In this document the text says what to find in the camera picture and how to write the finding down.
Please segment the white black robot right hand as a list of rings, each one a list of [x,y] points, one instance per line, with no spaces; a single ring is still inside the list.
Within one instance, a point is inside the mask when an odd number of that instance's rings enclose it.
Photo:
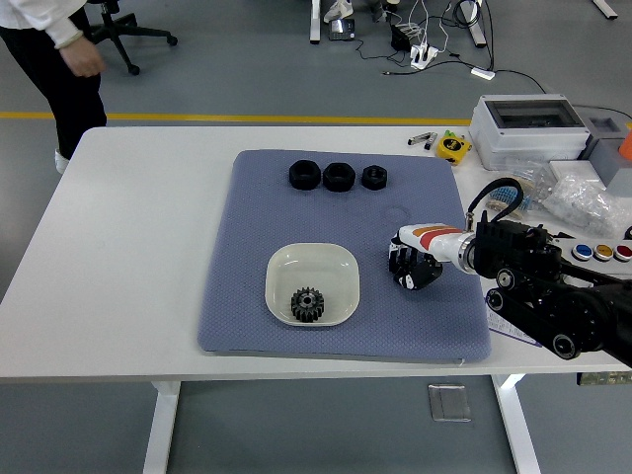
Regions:
[[[421,289],[442,274],[442,264],[452,263],[473,274],[468,262],[474,234],[442,223],[401,227],[389,244],[389,271],[409,290]]]

